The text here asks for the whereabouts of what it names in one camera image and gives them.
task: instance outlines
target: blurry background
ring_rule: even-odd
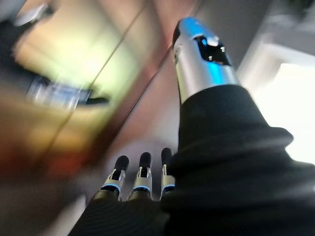
[[[20,14],[44,0],[27,0]],[[241,83],[272,126],[295,136],[292,158],[314,162],[315,5],[306,0],[59,0],[55,14],[17,42],[16,62],[52,81],[93,88],[107,106],[39,106],[8,77],[0,91],[0,233],[67,235],[121,154],[178,142],[173,30],[195,16],[226,45]]]

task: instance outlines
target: black fabric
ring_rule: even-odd
[[[160,203],[137,202],[137,210],[133,201],[98,203],[104,210],[95,215],[88,207],[70,235],[133,235],[131,227],[137,235],[315,235],[314,166],[287,155],[293,137],[270,127],[244,88],[201,91],[180,116],[179,150],[168,166],[175,189]]]

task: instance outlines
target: blue light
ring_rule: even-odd
[[[213,77],[213,83],[215,85],[223,84],[223,76],[221,75],[220,65],[214,62],[208,62],[209,72]]]
[[[203,38],[203,39],[201,40],[201,42],[202,42],[203,45],[205,45],[205,46],[207,45],[207,40],[206,40],[205,38]]]

